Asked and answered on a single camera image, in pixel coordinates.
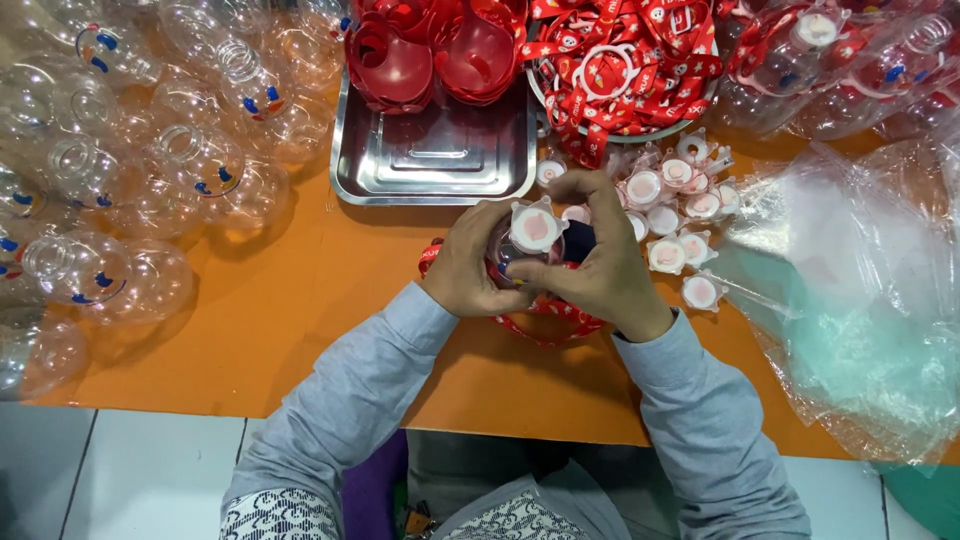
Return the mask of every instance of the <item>person's right hand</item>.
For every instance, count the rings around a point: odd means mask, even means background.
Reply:
[[[614,323],[630,341],[652,341],[670,330],[673,313],[650,280],[634,228],[610,178],[598,171],[570,171],[552,181],[547,194],[560,203],[589,205],[597,245],[575,270],[524,260],[511,263],[507,276],[547,289]]]

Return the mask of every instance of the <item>white tile floor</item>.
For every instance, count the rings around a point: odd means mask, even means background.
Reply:
[[[0,403],[0,538],[216,538],[230,470],[262,422]],[[862,463],[786,467],[815,540],[937,540]]]

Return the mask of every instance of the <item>pile of red lanyards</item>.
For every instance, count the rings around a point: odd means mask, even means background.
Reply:
[[[542,20],[520,49],[541,74],[547,116],[583,166],[598,168],[614,135],[644,135],[700,116],[723,72],[702,0],[533,0]],[[587,136],[578,128],[586,120]]]
[[[361,0],[345,34],[350,82],[378,112],[420,112],[435,78],[474,106],[496,101],[520,70],[527,0]]]

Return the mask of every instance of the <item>hand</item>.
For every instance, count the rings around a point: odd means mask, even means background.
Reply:
[[[500,290],[487,275],[484,256],[493,227],[520,201],[482,201],[464,212],[446,235],[437,260],[420,287],[437,304],[458,317],[500,315],[533,304],[533,291]]]
[[[673,325],[673,313],[657,294],[626,213],[607,175],[574,170],[551,182],[550,197],[586,202],[597,245],[576,270],[539,261],[507,267],[507,277],[547,289],[594,317],[614,323],[627,339],[653,341]]]

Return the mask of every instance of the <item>metal bowl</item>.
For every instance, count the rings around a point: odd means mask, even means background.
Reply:
[[[530,39],[533,39],[533,36],[537,34],[537,31],[539,29],[540,29],[540,22],[534,21],[534,23],[530,25],[530,29],[527,32],[527,42],[530,42]],[[717,49],[716,39],[713,41],[713,44],[710,47],[710,52],[716,56],[719,56],[719,50]],[[530,83],[530,88],[533,89],[534,94],[537,96],[537,99],[540,101],[540,107],[543,110],[546,110],[546,103],[544,102],[546,97],[543,95],[543,91],[540,90],[540,84],[537,81],[537,77],[538,77],[537,72],[533,67],[530,66],[530,64],[531,62],[527,62],[527,67],[524,68],[524,70],[527,72],[527,81]],[[710,84],[707,85],[707,91],[704,92],[704,95],[701,97],[701,99],[712,99],[713,92],[716,91],[717,85],[719,83],[720,83],[719,77],[710,81]],[[639,142],[658,140],[666,136],[671,136],[672,134],[682,130],[686,126],[689,126],[691,123],[693,123],[693,120],[681,120],[676,124],[670,126],[669,128],[663,128],[658,132],[653,132],[647,135],[636,135],[636,136],[610,135],[609,137],[607,137],[607,142],[613,142],[616,144],[637,144]],[[579,128],[580,129],[578,131],[580,132],[580,135],[586,136],[587,128],[583,124],[581,124]]]

